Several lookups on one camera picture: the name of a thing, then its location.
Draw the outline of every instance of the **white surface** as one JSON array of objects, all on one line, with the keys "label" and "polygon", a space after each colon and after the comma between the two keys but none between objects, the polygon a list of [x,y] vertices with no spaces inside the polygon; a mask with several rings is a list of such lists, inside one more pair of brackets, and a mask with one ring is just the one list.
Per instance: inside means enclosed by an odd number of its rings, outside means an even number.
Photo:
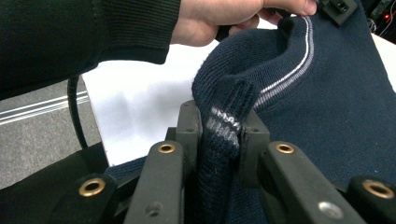
[{"label": "white surface", "polygon": [[396,45],[388,42],[377,35],[373,35],[375,46],[381,56],[382,63],[388,73],[390,84],[394,91],[396,91]]},{"label": "white surface", "polygon": [[[262,22],[261,28],[275,26]],[[396,87],[391,62],[396,47],[375,40]],[[83,75],[108,162],[121,164],[148,154],[176,127],[182,103],[192,99],[191,83],[215,41],[205,48],[171,46],[166,63],[106,62]]]}]

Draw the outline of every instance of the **wire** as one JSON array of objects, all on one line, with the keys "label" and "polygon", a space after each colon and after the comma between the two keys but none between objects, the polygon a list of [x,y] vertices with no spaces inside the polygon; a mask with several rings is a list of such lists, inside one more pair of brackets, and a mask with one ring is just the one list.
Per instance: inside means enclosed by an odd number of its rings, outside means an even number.
[{"label": "wire", "polygon": [[69,78],[67,82],[67,101],[69,103],[70,117],[73,122],[73,126],[76,132],[76,136],[79,144],[82,148],[87,148],[87,141],[84,137],[84,132],[82,131],[81,122],[78,115],[78,104],[77,104],[77,84],[79,76]]},{"label": "wire", "polygon": [[388,30],[390,24],[393,21],[393,13],[394,13],[393,12],[393,7],[395,6],[395,3],[396,3],[396,0],[393,0],[392,6],[390,7],[390,21],[389,21],[387,27],[385,27],[385,29],[381,32],[381,34],[379,34],[379,36],[382,36],[382,34],[384,34],[384,32]]},{"label": "wire", "polygon": [[367,22],[369,23],[368,25],[369,25],[369,29],[370,29],[371,33],[375,33],[375,31],[376,31],[375,21],[373,21],[370,18],[367,18]]}]

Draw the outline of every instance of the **white stripe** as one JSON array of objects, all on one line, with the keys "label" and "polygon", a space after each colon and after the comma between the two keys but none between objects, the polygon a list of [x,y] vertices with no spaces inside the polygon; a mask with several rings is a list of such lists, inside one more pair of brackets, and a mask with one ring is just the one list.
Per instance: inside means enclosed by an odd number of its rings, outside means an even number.
[{"label": "white stripe", "polygon": [[223,127],[221,124],[220,121],[209,118],[206,128],[212,131],[216,136],[222,137],[225,141],[231,142],[234,146],[239,147],[236,131],[232,131],[228,126]]},{"label": "white stripe", "polygon": [[[59,101],[60,99],[63,99],[63,97],[59,97],[59,98],[52,99],[52,100],[49,100],[49,101],[46,101],[46,102],[42,102],[42,103],[38,103],[38,104],[34,104],[34,105],[27,105],[27,106],[23,106],[23,107],[19,107],[19,108],[16,108],[16,109],[12,109],[12,110],[8,110],[8,111],[5,111],[5,112],[2,112],[1,114],[4,115],[4,114],[7,114],[7,113],[11,113],[11,112],[22,110],[22,112],[18,113],[18,114],[12,114],[12,115],[5,116],[5,117],[2,117],[2,118],[0,117],[0,125],[7,124],[7,123],[10,123],[10,122],[14,122],[14,121],[18,121],[18,120],[22,120],[22,119],[29,119],[29,118],[37,116],[37,115],[42,115],[42,114],[46,114],[46,113],[49,113],[49,112],[52,112],[52,111],[56,111],[56,110],[60,110],[60,109],[69,107],[67,101],[62,101],[60,103],[55,103],[55,104],[52,104],[52,105],[46,105],[46,106],[42,106],[42,107],[39,107],[39,108],[27,110],[27,111],[24,110],[24,109],[27,109],[27,108],[31,108],[32,106],[36,107],[37,105],[43,105],[43,104],[47,104],[48,102],[54,102],[55,100]],[[77,98],[77,102],[78,102],[78,105],[86,103],[86,102],[89,102],[88,95],[78,97]]]},{"label": "white stripe", "polygon": [[211,108],[212,114],[217,116],[218,118],[222,119],[226,123],[231,123],[233,127],[236,128],[236,130],[239,130],[241,128],[241,123],[236,120],[233,116],[230,114],[227,114],[225,112],[222,112],[218,108],[212,106]]},{"label": "white stripe", "polygon": [[293,83],[298,77],[300,77],[309,67],[314,57],[314,41],[313,41],[313,32],[312,32],[312,23],[309,18],[303,18],[306,24],[305,30],[305,54],[300,63],[289,73],[283,76],[280,80],[271,84],[270,86],[264,88],[261,91],[261,96],[254,105],[254,107],[258,107],[262,105],[264,102],[268,101],[270,98],[278,94],[279,92],[285,90],[291,83]]},{"label": "white stripe", "polygon": [[[86,91],[80,91],[80,92],[77,93],[77,96],[79,96],[81,94],[86,94],[86,93],[87,93]],[[0,116],[4,115],[4,114],[7,114],[7,113],[14,112],[14,111],[25,110],[25,109],[28,109],[30,107],[37,107],[39,105],[44,105],[44,104],[48,104],[50,102],[55,102],[55,101],[61,101],[61,100],[64,100],[64,99],[67,99],[67,96],[61,96],[61,97],[58,97],[58,98],[54,98],[54,99],[51,99],[51,100],[48,100],[48,101],[39,102],[39,103],[32,104],[32,105],[21,106],[21,107],[15,108],[15,109],[10,109],[10,110],[7,110],[7,111],[0,112]]]}]

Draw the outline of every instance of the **jacket sleeve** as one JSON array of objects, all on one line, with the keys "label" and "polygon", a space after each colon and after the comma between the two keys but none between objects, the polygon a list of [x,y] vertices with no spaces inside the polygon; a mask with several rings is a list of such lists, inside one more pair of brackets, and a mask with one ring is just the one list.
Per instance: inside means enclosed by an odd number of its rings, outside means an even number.
[{"label": "jacket sleeve", "polygon": [[1,0],[0,100],[108,60],[164,63],[180,0]]}]

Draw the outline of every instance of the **brass insert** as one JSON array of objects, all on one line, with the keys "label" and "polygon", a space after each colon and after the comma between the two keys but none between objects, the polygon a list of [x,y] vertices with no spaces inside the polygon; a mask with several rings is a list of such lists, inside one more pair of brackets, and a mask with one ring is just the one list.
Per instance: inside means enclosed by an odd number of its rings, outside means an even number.
[{"label": "brass insert", "polygon": [[364,180],[362,184],[367,191],[369,191],[370,193],[374,194],[377,197],[383,199],[391,199],[394,198],[395,196],[393,190],[388,188],[381,182],[377,182],[374,180]]},{"label": "brass insert", "polygon": [[158,150],[161,153],[171,153],[171,152],[175,151],[175,146],[172,144],[163,144],[160,147],[158,147]]},{"label": "brass insert", "polygon": [[91,197],[100,193],[105,188],[106,182],[101,178],[94,178],[85,181],[78,190],[79,195]]},{"label": "brass insert", "polygon": [[278,144],[276,145],[276,149],[282,153],[293,153],[294,147],[286,145],[286,144]]}]

